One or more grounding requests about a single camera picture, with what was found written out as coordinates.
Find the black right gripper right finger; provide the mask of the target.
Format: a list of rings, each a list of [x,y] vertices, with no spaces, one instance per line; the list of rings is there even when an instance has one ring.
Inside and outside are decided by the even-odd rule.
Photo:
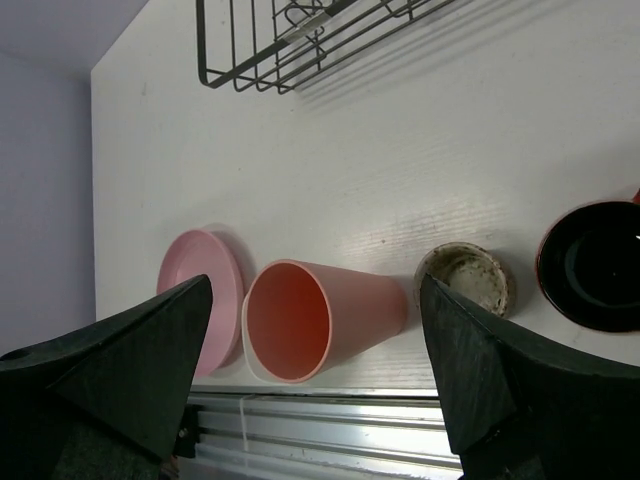
[[[638,478],[638,367],[502,319],[430,275],[420,313],[464,478]]]

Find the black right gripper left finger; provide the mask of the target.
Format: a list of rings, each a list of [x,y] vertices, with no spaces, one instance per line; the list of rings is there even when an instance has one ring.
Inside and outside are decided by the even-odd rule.
[[[4,479],[155,479],[208,328],[210,280],[1,358]]]

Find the speckled ceramic ramekin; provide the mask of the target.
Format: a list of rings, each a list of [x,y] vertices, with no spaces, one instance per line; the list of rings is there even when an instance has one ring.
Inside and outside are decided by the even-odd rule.
[[[420,308],[420,288],[426,275],[507,318],[516,305],[516,283],[508,265],[487,250],[468,242],[450,242],[429,251],[414,274],[413,296]]]

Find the orange and black mug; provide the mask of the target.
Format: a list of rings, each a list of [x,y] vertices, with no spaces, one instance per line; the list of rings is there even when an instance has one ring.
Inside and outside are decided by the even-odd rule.
[[[639,329],[639,196],[577,207],[542,240],[536,276],[545,298],[592,330]]]

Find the pink plastic cup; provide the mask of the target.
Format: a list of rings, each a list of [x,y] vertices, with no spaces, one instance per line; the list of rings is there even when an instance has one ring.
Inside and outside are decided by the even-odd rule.
[[[388,276],[279,260],[254,279],[245,318],[260,366],[303,383],[398,335],[408,300]]]

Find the white and green bowl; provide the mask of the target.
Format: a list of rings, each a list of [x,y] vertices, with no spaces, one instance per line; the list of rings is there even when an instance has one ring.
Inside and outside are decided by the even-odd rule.
[[[278,379],[262,366],[252,346],[247,321],[248,300],[248,296],[245,296],[241,313],[241,334],[246,364],[251,374],[259,381],[267,384],[277,384]]]

